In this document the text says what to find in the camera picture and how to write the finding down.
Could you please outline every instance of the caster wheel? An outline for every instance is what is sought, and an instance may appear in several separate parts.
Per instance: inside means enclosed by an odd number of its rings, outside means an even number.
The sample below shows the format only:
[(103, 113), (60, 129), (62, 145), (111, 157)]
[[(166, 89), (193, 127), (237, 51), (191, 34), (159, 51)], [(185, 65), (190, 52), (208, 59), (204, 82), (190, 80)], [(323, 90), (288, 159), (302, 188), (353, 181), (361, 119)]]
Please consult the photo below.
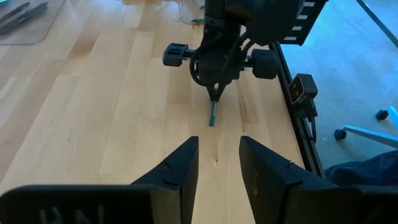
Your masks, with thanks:
[(386, 119), (388, 117), (388, 111), (386, 110), (379, 110), (379, 112), (376, 113), (375, 115), (376, 119), (378, 121), (382, 120), (382, 119)]
[(341, 129), (337, 129), (335, 131), (335, 139), (336, 140), (344, 139), (346, 137), (347, 137), (347, 132), (346, 131), (343, 131)]

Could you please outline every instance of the chair wheel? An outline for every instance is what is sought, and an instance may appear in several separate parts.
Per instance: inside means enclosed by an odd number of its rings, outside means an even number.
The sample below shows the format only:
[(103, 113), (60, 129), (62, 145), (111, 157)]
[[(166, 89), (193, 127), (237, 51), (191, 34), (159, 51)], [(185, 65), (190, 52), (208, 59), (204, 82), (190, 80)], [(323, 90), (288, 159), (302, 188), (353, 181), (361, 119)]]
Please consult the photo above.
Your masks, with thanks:
[(340, 139), (344, 139), (347, 137), (347, 132), (341, 129), (337, 129), (335, 131), (335, 139), (336, 140), (340, 140)]
[(386, 119), (388, 117), (388, 111), (387, 110), (379, 110), (379, 112), (376, 113), (375, 117), (378, 121), (380, 121), (382, 119)]

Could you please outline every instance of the wooden table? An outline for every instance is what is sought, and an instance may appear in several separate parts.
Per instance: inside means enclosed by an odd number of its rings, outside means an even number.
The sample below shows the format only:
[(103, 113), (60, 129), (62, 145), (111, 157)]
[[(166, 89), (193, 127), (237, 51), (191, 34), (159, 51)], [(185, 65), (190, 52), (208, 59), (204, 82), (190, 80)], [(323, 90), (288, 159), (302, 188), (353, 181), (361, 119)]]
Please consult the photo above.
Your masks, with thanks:
[(200, 138), (194, 223), (253, 223), (239, 165), (248, 135), (303, 166), (278, 79), (250, 71), (227, 86), (215, 127), (170, 42), (202, 27), (176, 2), (66, 0), (47, 38), (0, 46), (0, 193), (25, 184), (129, 184), (190, 136)]

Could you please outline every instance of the blue fabric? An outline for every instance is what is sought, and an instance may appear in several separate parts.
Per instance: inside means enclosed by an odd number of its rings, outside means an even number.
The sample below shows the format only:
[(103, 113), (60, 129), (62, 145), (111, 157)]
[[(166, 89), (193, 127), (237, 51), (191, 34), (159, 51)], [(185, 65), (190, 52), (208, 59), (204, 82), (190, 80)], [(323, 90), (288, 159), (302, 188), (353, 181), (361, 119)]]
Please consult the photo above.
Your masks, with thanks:
[(325, 170), (329, 181), (340, 185), (398, 185), (398, 150), (364, 162), (346, 162)]

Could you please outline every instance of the wooden tabletop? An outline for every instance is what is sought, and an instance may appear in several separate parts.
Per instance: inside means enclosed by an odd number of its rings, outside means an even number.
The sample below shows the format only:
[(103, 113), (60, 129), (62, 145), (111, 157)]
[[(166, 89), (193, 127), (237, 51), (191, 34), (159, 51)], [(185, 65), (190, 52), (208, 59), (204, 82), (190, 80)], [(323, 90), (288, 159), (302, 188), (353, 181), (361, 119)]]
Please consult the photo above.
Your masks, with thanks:
[(0, 193), (25, 184), (129, 184), (199, 136), (194, 223), (253, 223), (239, 165), (248, 135), (302, 166), (278, 79), (250, 71), (210, 100), (171, 42), (202, 27), (171, 1), (66, 0), (48, 36), (0, 46)]

